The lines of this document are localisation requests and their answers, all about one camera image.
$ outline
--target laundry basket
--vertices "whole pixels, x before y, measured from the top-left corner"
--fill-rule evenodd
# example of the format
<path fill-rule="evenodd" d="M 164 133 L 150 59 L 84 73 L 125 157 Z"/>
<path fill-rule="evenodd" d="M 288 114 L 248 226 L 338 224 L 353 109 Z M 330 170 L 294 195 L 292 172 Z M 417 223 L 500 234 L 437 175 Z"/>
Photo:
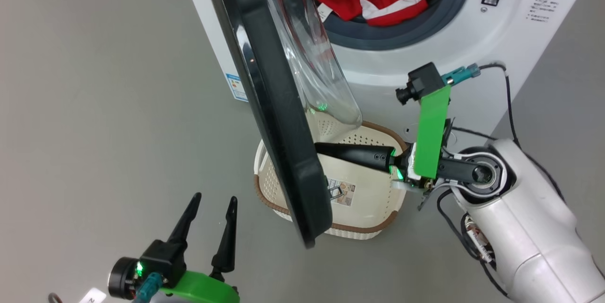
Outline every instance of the laundry basket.
<path fill-rule="evenodd" d="M 369 122 L 363 122 L 339 143 L 393 146 L 398 155 L 406 148 L 393 131 Z M 328 178 L 328 188 L 343 189 L 343 195 L 331 202 L 333 223 L 327 234 L 365 240 L 374 238 L 395 221 L 406 196 L 406 191 L 390 186 L 391 180 L 398 178 L 396 172 L 387 174 L 326 155 L 318 157 Z M 254 185 L 266 206 L 283 219 L 292 221 L 263 141 L 259 143 L 254 160 Z"/>

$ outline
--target floor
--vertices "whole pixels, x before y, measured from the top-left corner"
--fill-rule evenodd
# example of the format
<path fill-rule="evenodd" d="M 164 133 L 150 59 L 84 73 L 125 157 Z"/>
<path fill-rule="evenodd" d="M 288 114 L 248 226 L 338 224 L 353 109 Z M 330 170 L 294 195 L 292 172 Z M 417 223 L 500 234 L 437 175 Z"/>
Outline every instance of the floor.
<path fill-rule="evenodd" d="M 408 195 L 372 240 L 322 236 L 306 251 L 254 193 L 259 133 L 229 94 L 191 0 L 0 8 L 3 301 L 56 292 L 68 303 L 105 290 L 114 262 L 167 238 L 201 191 L 188 267 L 210 272 L 236 195 L 236 270 L 225 277 L 244 302 L 507 302 L 434 198 L 417 212 Z M 521 143 L 560 181 L 602 267 L 604 15 L 602 0 L 579 0 L 514 102 Z M 507 122 L 494 134 L 508 135 Z M 451 202 L 447 210 L 456 212 Z"/>

